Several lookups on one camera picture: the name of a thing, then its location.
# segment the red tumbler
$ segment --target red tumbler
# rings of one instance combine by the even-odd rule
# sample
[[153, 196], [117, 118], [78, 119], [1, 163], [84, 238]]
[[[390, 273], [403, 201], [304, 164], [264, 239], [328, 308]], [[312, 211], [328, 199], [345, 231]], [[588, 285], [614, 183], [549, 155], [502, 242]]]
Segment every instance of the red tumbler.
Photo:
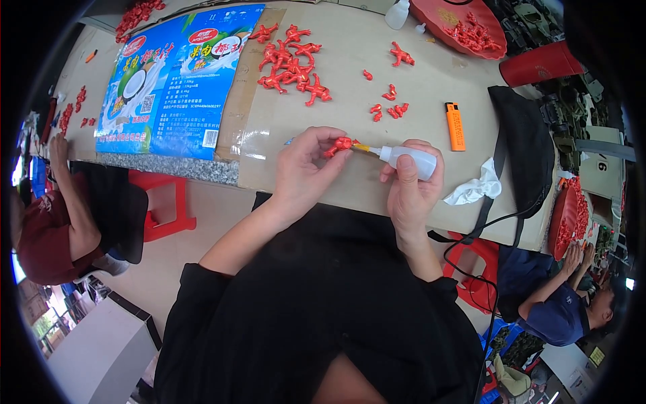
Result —
[[532, 49], [500, 64], [500, 74], [509, 87], [581, 73], [583, 67], [572, 56], [565, 41]]

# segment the crumpled white tissue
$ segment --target crumpled white tissue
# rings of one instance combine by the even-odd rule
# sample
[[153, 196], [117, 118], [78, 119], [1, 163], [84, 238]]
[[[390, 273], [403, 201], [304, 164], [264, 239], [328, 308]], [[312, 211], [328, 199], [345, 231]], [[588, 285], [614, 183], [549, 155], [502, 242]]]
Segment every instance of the crumpled white tissue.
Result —
[[480, 168], [479, 180], [474, 178], [458, 186], [444, 201], [449, 205], [471, 204], [485, 195], [493, 199], [502, 190], [503, 186], [495, 175], [494, 158], [490, 157]]

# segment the beige table surface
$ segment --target beige table surface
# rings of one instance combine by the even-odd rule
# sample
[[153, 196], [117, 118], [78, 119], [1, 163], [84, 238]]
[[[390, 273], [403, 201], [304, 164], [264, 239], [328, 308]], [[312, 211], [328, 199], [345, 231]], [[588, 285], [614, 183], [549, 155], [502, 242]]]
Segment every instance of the beige table surface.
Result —
[[[169, 1], [164, 10], [153, 12], [151, 21], [164, 18], [173, 10], [188, 5], [191, 5], [191, 0], [173, 1], [172, 4]], [[212, 8], [231, 5], [229, 3]], [[487, 87], [491, 85], [505, 85], [499, 74], [497, 61], [469, 58], [440, 41], [428, 42], [428, 34], [419, 36], [414, 33], [413, 28], [417, 22], [412, 17], [408, 18], [404, 28], [394, 31], [388, 28], [382, 15], [332, 3], [311, 5], [278, 1], [268, 3], [267, 8], [273, 9], [275, 15], [282, 16], [280, 28], [272, 36], [274, 41], [284, 39], [285, 29], [289, 24], [295, 24], [300, 29], [312, 30], [312, 35], [303, 37], [301, 43], [311, 41], [323, 44], [321, 51], [315, 55], [315, 71], [321, 77], [321, 83], [330, 88], [333, 100], [326, 103], [317, 100], [314, 106], [308, 108], [304, 102], [309, 99], [309, 93], [300, 93], [294, 84], [286, 86], [289, 93], [282, 96], [275, 90], [265, 90], [259, 85], [255, 87], [254, 93], [254, 87], [249, 86], [249, 82], [257, 80], [257, 64], [249, 63], [249, 69], [245, 72], [238, 69], [235, 81], [239, 81], [244, 90], [236, 90], [235, 95], [229, 95], [222, 127], [227, 124], [235, 126], [235, 137], [241, 143], [234, 145], [235, 147], [230, 147], [229, 144], [221, 147], [224, 139], [231, 141], [227, 133], [221, 133], [218, 150], [231, 148], [241, 154], [226, 156], [231, 160], [240, 159], [239, 176], [238, 163], [231, 160], [221, 161], [216, 158], [214, 162], [206, 162], [181, 158], [172, 160], [173, 158], [154, 155], [96, 153], [93, 138], [96, 127], [79, 126], [83, 117], [98, 117], [121, 45], [114, 42], [114, 36], [90, 27], [84, 29], [77, 40], [56, 86], [56, 92], [63, 91], [67, 94], [67, 99], [59, 105], [59, 109], [64, 109], [68, 102], [76, 101], [76, 94], [82, 85], [87, 90], [82, 110], [79, 114], [72, 115], [67, 131], [67, 138], [72, 145], [70, 158], [108, 164], [123, 160], [128, 163], [115, 165], [226, 184], [231, 182], [220, 178], [233, 176], [233, 183], [240, 187], [272, 191], [275, 157], [284, 142], [310, 125], [330, 125], [344, 129], [349, 136], [364, 143], [377, 146], [397, 145], [407, 138], [428, 140], [444, 153], [446, 178], [443, 196], [459, 184], [479, 177], [481, 164], [493, 155], [498, 133], [498, 121], [487, 93]], [[284, 16], [282, 11], [276, 13], [276, 9], [284, 9]], [[391, 63], [395, 58], [389, 53], [389, 49], [393, 40], [415, 58], [414, 67], [405, 63], [397, 68], [392, 67]], [[243, 50], [241, 61], [245, 57], [257, 58], [257, 45], [261, 49], [264, 47], [250, 41]], [[97, 56], [90, 63], [84, 63], [87, 54], [94, 49], [98, 49]], [[363, 69], [374, 75], [373, 81], [365, 80], [361, 74]], [[268, 73], [268, 70], [269, 67], [266, 67], [264, 73]], [[387, 92], [389, 83], [397, 87], [397, 100], [393, 102], [381, 98], [381, 94]], [[239, 100], [240, 94], [242, 91], [249, 92], [250, 88], [250, 94], [253, 94], [253, 97], [250, 96], [251, 104], [244, 105]], [[519, 89], [517, 92], [527, 98], [536, 97], [528, 89]], [[444, 102], [447, 101], [460, 105], [467, 148], [465, 152], [450, 151], [444, 109]], [[410, 104], [404, 118], [394, 120], [384, 111], [381, 122], [372, 122], [368, 113], [372, 105], [381, 103], [385, 110], [395, 102]], [[247, 123], [244, 128], [234, 122], [242, 115], [237, 108], [241, 108], [241, 111], [248, 110], [245, 111]], [[52, 130], [52, 134], [57, 132], [57, 129]], [[181, 161], [181, 169], [162, 171], [157, 165], [150, 164], [152, 159], [163, 160], [168, 165], [177, 165]], [[139, 161], [142, 163], [141, 167], [132, 163]], [[321, 202], [385, 215], [389, 186], [378, 181], [380, 165], [381, 162], [374, 157], [355, 153], [343, 176], [332, 185]], [[214, 176], [208, 172], [216, 169], [230, 172], [227, 172], [227, 177]], [[503, 170], [501, 182], [503, 192], [493, 204], [490, 220], [516, 212], [508, 166]], [[525, 221], [519, 244], [521, 248], [541, 249], [550, 219], [552, 199], [553, 191], [543, 208]], [[463, 206], [448, 206], [439, 202], [427, 225], [467, 233], [475, 224], [481, 204], [478, 201]], [[515, 228], [516, 220], [511, 218], [486, 228], [482, 237], [511, 244]]]

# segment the black shirt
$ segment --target black shirt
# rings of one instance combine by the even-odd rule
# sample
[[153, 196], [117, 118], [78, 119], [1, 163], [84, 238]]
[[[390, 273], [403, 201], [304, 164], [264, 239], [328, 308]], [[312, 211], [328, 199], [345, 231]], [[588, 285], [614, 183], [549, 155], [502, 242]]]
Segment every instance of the black shirt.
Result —
[[155, 375], [161, 404], [309, 403], [342, 351], [390, 403], [474, 402], [484, 354], [456, 281], [416, 278], [391, 226], [377, 242], [373, 215], [328, 209], [233, 278], [185, 265]]

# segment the tiled floor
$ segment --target tiled floor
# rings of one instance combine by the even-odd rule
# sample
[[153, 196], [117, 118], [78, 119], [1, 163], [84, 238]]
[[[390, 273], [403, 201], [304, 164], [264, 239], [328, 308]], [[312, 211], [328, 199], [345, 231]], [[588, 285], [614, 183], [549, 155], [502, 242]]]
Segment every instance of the tiled floor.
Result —
[[[149, 193], [150, 207], [158, 222], [174, 219], [171, 205], [174, 189], [155, 189]], [[130, 302], [149, 312], [155, 321], [160, 335], [166, 318], [175, 302], [180, 287], [180, 275], [186, 262], [197, 262], [202, 255], [230, 228], [250, 212], [255, 200], [255, 192], [243, 189], [217, 186], [206, 182], [188, 181], [187, 205], [189, 215], [197, 218], [197, 228], [192, 231], [164, 237], [144, 244], [143, 259], [132, 265], [119, 277], [99, 278], [111, 289]], [[442, 256], [445, 244], [435, 244], [438, 257]], [[478, 271], [477, 259], [467, 254], [460, 261], [461, 268], [474, 268]], [[462, 300], [460, 307], [473, 322], [475, 329], [482, 333], [489, 325], [489, 316], [472, 308]]]

